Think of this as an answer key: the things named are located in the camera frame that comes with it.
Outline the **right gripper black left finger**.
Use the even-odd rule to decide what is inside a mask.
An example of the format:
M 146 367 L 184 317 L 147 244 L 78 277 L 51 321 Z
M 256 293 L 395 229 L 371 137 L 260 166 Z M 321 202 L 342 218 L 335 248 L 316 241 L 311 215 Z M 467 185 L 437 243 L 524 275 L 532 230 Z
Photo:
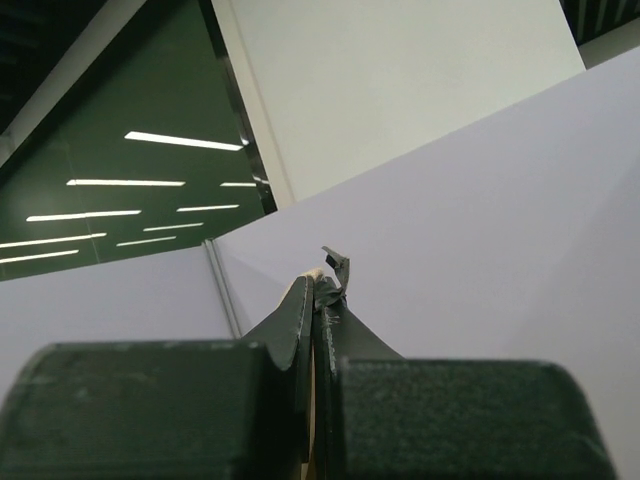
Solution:
M 1 406 L 5 479 L 297 479 L 311 456 L 315 280 L 235 340 L 56 343 Z

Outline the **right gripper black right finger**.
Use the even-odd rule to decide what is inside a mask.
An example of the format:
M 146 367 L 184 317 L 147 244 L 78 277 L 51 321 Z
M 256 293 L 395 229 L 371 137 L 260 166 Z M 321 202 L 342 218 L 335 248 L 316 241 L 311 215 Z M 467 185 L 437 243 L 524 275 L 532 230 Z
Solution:
M 407 359 L 348 307 L 328 250 L 314 292 L 320 479 L 613 479 L 587 397 L 537 360 Z

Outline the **beige t shirt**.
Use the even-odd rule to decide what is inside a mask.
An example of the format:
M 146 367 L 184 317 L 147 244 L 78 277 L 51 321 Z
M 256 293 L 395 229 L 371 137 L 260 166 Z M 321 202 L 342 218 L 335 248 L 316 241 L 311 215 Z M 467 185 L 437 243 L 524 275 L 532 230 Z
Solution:
M 327 477 L 325 361 L 317 308 L 324 280 L 320 269 L 297 276 L 272 312 L 270 352 L 285 375 L 290 411 L 286 422 L 288 445 L 292 448 L 288 479 Z

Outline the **left aluminium frame post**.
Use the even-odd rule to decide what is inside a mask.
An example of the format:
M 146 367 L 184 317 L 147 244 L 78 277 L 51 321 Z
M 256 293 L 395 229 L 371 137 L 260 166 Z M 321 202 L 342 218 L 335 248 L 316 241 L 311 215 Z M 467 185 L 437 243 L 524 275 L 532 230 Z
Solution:
M 203 245 L 207 251 L 229 329 L 233 338 L 239 339 L 242 337 L 242 332 L 235 314 L 234 305 L 228 290 L 222 264 L 220 263 L 219 254 L 216 248 L 216 242 L 214 239 L 206 239 L 203 242 Z

